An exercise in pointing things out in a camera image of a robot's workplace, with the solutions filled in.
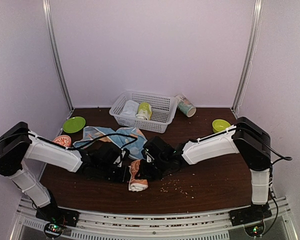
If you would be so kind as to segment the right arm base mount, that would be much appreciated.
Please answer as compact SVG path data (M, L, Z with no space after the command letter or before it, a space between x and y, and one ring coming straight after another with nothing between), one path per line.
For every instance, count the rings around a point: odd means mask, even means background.
M245 225L272 216L268 203L263 205L252 204L251 206L229 211L229 218L232 226Z

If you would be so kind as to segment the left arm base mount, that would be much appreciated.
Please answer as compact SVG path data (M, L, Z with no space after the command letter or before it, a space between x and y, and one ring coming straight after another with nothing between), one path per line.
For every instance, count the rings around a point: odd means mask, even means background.
M58 206L54 198L50 199L50 203L43 207L36 208L38 219L48 221L59 226L76 227L79 219L79 212L76 210L61 208Z

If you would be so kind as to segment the blue patterned towel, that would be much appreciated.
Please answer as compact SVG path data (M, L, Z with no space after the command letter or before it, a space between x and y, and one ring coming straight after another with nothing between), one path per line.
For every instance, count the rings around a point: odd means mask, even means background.
M121 127L113 130L108 127L95 127L87 126L83 129L83 138L75 141L72 145L75 148L80 148L95 138L100 138L103 142L112 142L117 147L124 149L127 148L130 152L130 157L133 160L143 159L143 145L147 142L147 138L142 131L136 127Z

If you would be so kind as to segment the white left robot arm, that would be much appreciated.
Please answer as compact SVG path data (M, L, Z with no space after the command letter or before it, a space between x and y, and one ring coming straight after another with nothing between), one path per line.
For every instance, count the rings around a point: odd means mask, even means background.
M103 143L98 149L86 151L82 147L64 147L19 122L0 137L0 175L9 178L26 194L51 222L62 218L62 211L53 204L53 194L44 187L24 163L36 160L84 175L89 179L105 179L124 183L130 178L129 167L123 161L129 151L112 142Z

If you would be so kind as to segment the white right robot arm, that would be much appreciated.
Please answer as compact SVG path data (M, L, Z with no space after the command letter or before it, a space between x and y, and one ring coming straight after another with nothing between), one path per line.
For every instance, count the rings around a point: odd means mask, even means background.
M258 220L268 202L271 172L271 137L246 117L236 124L212 135L190 139L175 148L162 138L148 140L141 151L142 160L136 179L161 179L169 170L179 170L184 164L195 165L201 161L229 154L240 154L251 172L252 206L246 210L249 220Z

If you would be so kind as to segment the orange bunny towel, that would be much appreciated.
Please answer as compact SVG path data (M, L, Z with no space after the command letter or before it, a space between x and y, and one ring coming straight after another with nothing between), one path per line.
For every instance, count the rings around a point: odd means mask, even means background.
M146 179L137 179L137 173L140 169L141 160L133 161L129 166L130 179L128 182L128 190L131 192L141 192L146 190L149 185Z

